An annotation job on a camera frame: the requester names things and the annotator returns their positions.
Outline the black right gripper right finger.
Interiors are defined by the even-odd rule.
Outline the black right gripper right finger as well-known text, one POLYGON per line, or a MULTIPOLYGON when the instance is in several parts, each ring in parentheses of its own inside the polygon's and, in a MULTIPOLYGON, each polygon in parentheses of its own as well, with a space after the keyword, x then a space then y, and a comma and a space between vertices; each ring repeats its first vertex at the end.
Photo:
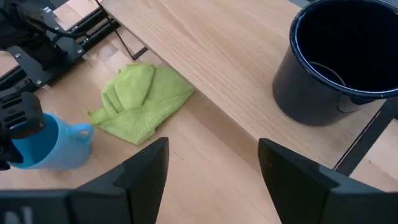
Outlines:
POLYGON ((383 192, 267 138, 261 173, 282 224, 398 224, 398 192, 383 192))

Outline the dark navy mug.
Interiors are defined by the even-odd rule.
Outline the dark navy mug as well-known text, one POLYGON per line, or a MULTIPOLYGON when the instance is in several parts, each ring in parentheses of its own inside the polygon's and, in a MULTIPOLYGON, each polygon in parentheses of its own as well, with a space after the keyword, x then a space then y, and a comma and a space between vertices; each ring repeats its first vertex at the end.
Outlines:
POLYGON ((272 83, 295 121, 328 126, 398 97, 398 7, 383 0, 316 0, 295 16, 272 83))

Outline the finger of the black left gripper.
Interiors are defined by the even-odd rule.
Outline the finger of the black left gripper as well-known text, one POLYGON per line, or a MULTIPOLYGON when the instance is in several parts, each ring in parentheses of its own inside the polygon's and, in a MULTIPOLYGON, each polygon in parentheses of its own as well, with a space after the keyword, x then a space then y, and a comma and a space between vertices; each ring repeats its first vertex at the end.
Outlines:
POLYGON ((0 135, 23 139, 44 128, 40 100, 31 92, 0 97, 0 135))
POLYGON ((9 163, 23 163, 22 154, 17 150, 11 139, 0 136, 0 171, 9 170, 9 163))

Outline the green microfibre cloth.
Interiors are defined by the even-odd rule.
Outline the green microfibre cloth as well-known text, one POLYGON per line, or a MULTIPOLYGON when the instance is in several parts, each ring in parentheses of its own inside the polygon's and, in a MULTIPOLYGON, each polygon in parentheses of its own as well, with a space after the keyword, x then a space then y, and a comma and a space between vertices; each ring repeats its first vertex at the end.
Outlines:
POLYGON ((194 91, 193 85, 170 67, 127 65, 104 87, 102 107, 88 116, 97 128, 138 146, 154 135, 194 91))

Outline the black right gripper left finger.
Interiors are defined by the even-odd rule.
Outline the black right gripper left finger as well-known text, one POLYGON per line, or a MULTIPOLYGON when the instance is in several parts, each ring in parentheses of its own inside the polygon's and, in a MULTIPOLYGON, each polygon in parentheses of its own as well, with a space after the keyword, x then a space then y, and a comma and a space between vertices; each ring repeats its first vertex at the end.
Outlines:
POLYGON ((161 137, 76 189, 0 190, 0 224, 155 224, 168 167, 161 137))

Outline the light blue plastic mug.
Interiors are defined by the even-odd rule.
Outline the light blue plastic mug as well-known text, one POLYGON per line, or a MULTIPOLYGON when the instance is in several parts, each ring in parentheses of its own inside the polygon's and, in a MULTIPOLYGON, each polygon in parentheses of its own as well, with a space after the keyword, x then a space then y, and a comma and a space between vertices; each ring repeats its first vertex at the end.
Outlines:
POLYGON ((12 143, 23 162, 10 163, 18 169, 68 170, 82 166, 91 154, 94 127, 89 123, 69 124, 53 114, 44 114, 40 132, 12 143))

